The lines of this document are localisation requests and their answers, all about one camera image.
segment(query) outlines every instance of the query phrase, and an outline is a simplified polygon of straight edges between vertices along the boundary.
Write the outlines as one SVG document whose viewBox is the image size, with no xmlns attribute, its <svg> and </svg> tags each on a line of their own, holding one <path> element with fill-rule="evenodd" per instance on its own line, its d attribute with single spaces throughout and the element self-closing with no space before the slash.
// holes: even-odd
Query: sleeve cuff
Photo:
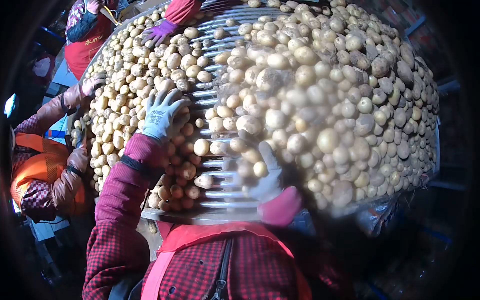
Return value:
<svg viewBox="0 0 480 300">
<path fill-rule="evenodd" d="M 301 210 L 301 195 L 296 187 L 286 188 L 278 197 L 258 205 L 257 213 L 263 223 L 287 227 Z"/>
<path fill-rule="evenodd" d="M 135 133 L 125 147 L 124 155 L 128 155 L 149 168 L 160 167 L 160 157 L 166 151 L 158 141 L 141 133 Z"/>
</svg>

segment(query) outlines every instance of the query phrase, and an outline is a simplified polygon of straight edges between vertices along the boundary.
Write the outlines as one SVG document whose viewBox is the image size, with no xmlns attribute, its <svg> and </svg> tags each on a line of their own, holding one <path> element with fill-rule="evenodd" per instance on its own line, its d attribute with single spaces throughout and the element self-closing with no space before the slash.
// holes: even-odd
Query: blue shelf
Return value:
<svg viewBox="0 0 480 300">
<path fill-rule="evenodd" d="M 424 22 L 425 16 L 420 17 L 412 26 L 405 30 L 405 36 L 411 35 L 415 30 L 417 30 Z"/>
</svg>

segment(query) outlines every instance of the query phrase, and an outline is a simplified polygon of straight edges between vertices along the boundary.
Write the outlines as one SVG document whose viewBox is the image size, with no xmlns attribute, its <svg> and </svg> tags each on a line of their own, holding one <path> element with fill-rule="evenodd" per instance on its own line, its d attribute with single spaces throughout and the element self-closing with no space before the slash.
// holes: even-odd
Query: wristband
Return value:
<svg viewBox="0 0 480 300">
<path fill-rule="evenodd" d="M 82 174 L 83 174 L 79 169 L 75 168 L 72 165 L 67 167 L 67 171 L 70 172 L 70 173 L 77 174 L 78 176 L 82 176 Z"/>
<path fill-rule="evenodd" d="M 160 177 L 165 173 L 165 169 L 163 168 L 151 169 L 125 154 L 122 155 L 120 161 L 128 167 L 137 170 L 140 172 L 140 176 L 149 180 L 150 184 L 148 185 L 148 189 L 150 190 L 154 189 L 156 183 L 160 180 Z"/>
</svg>

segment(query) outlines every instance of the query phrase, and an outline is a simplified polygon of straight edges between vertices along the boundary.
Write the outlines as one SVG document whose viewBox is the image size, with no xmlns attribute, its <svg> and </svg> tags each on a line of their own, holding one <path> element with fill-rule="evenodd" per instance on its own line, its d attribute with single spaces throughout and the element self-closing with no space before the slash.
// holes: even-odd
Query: apron strap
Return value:
<svg viewBox="0 0 480 300">
<path fill-rule="evenodd" d="M 175 252 L 162 252 L 157 257 L 152 270 L 148 275 L 147 282 L 145 282 L 145 287 L 141 298 L 142 300 L 158 299 L 160 285 L 162 284 L 165 272 L 167 271 L 168 265 L 170 265 L 174 255 Z"/>
</svg>

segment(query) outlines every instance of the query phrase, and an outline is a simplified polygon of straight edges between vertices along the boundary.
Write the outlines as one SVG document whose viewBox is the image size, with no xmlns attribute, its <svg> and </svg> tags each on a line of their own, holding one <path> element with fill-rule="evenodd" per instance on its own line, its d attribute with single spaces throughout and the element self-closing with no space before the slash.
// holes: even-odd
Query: stainless steel bar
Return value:
<svg viewBox="0 0 480 300">
<path fill-rule="evenodd" d="M 255 202 L 200 202 L 202 207 L 211 208 L 257 208 L 258 201 Z"/>
</svg>

